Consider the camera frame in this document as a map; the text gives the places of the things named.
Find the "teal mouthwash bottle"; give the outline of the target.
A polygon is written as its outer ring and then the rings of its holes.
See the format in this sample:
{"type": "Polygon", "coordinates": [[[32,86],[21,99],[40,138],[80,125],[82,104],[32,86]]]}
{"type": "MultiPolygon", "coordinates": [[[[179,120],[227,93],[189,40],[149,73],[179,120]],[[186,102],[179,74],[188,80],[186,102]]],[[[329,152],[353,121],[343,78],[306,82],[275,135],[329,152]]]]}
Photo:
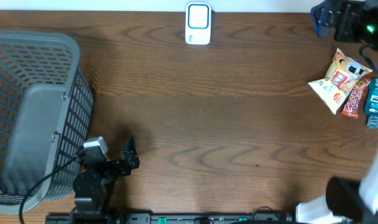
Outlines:
{"type": "Polygon", "coordinates": [[[367,127],[378,128],[378,78],[374,78],[369,84],[364,111],[368,115],[367,127]]]}

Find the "red chocolate bar wrapper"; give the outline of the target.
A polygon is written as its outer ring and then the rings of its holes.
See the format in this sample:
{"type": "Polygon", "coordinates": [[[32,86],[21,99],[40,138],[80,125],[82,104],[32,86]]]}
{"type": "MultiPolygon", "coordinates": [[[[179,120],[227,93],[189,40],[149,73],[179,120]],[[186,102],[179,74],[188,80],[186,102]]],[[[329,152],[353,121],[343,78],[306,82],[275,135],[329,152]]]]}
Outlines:
{"type": "Polygon", "coordinates": [[[350,118],[358,119],[359,115],[357,110],[359,108],[359,102],[362,99],[364,92],[369,86],[371,80],[371,78],[363,78],[355,84],[350,95],[348,96],[347,102],[341,114],[350,118]]]}

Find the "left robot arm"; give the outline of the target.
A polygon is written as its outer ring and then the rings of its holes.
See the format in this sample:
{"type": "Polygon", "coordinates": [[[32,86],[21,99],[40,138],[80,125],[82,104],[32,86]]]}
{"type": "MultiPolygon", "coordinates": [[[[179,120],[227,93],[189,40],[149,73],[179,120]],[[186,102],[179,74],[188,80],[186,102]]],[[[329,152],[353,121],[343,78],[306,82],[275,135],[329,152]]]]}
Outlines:
{"type": "Polygon", "coordinates": [[[73,181],[75,208],[71,223],[125,223],[123,214],[109,207],[116,182],[140,166],[135,140],[131,136],[120,150],[121,158],[109,161],[103,137],[91,138],[78,151],[84,171],[73,181]]]}

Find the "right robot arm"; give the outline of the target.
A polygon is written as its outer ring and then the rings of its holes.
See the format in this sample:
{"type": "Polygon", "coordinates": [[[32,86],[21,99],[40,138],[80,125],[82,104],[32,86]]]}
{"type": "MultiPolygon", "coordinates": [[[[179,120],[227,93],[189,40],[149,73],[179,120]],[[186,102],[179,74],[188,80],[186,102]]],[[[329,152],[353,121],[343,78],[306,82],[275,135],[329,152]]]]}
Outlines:
{"type": "MultiPolygon", "coordinates": [[[[356,118],[359,102],[367,96],[367,127],[378,128],[378,77],[369,78],[378,68],[364,50],[378,51],[378,1],[325,0],[310,11],[316,35],[327,38],[334,29],[338,42],[360,42],[360,56],[366,61],[336,50],[323,79],[309,83],[329,107],[356,118]]],[[[300,203],[286,221],[295,223],[378,223],[378,151],[365,178],[349,180],[333,177],[326,193],[310,202],[300,203]]]]}

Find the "large yellow snack bag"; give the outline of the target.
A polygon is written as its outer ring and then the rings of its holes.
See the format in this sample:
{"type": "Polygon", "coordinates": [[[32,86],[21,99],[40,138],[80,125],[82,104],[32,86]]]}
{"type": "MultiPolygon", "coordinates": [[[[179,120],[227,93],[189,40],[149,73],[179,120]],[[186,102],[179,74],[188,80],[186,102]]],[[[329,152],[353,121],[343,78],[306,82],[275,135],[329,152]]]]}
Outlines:
{"type": "Polygon", "coordinates": [[[336,49],[332,63],[324,78],[308,82],[310,88],[319,96],[333,114],[350,95],[355,84],[372,69],[357,59],[336,49]]]}

